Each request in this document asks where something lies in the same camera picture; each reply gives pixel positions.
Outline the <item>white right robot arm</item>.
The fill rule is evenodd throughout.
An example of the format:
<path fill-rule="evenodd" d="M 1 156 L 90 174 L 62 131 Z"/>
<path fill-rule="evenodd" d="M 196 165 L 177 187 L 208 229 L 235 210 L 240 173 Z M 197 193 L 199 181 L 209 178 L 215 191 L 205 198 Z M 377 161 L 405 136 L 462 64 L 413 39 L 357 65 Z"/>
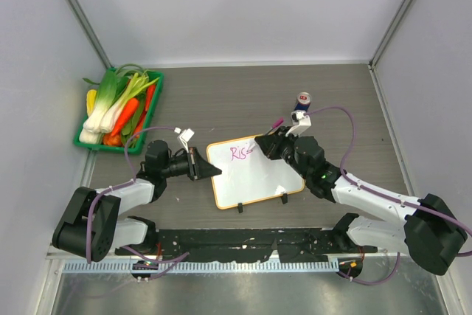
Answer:
<path fill-rule="evenodd" d="M 293 135 L 286 127 L 258 136 L 255 142 L 268 159 L 289 165 L 317 198 L 375 216 L 344 216 L 333 233 L 339 251 L 376 246 L 408 255 L 435 275 L 444 275 L 457 257 L 465 256 L 461 249 L 468 238 L 466 227 L 439 196 L 418 198 L 368 184 L 329 163 L 314 137 Z"/>

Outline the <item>orange framed whiteboard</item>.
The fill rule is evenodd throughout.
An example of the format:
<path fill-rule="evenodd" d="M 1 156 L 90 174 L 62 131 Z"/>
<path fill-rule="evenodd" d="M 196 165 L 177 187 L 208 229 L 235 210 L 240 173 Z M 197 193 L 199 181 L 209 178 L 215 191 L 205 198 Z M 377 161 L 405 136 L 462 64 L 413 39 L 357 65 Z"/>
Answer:
<path fill-rule="evenodd" d="M 283 160 L 268 159 L 253 136 L 207 146 L 208 162 L 221 170 L 212 177 L 215 204 L 220 210 L 299 193 L 305 181 Z"/>

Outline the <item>purple capped marker pen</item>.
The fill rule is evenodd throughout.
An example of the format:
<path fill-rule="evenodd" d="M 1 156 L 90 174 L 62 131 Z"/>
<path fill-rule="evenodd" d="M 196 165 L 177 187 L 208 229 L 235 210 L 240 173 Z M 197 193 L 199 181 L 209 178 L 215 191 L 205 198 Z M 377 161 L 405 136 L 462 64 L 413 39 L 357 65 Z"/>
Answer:
<path fill-rule="evenodd" d="M 281 126 L 281 124 L 283 124 L 283 122 L 284 122 L 284 118 L 280 117 L 274 124 L 271 125 L 271 127 L 263 134 L 263 136 L 269 135 L 270 133 L 274 132 L 278 127 Z M 252 143 L 248 146 L 246 152 L 248 153 L 250 150 L 253 150 L 256 147 L 256 145 L 257 143 L 255 139 L 253 139 Z"/>

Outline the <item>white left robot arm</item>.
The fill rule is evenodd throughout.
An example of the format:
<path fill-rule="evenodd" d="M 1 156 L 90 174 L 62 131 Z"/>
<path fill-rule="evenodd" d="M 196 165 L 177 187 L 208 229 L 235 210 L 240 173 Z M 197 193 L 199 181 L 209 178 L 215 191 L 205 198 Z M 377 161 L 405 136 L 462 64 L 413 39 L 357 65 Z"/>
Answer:
<path fill-rule="evenodd" d="M 74 191 L 53 232 L 52 245 L 90 263 L 100 262 L 109 252 L 154 253 L 159 244 L 155 223 L 137 216 L 119 217 L 134 207 L 157 201 L 168 178 L 187 176 L 198 181 L 221 173 L 195 147 L 172 153 L 165 141 L 152 141 L 135 179 L 115 187 L 78 187 Z"/>

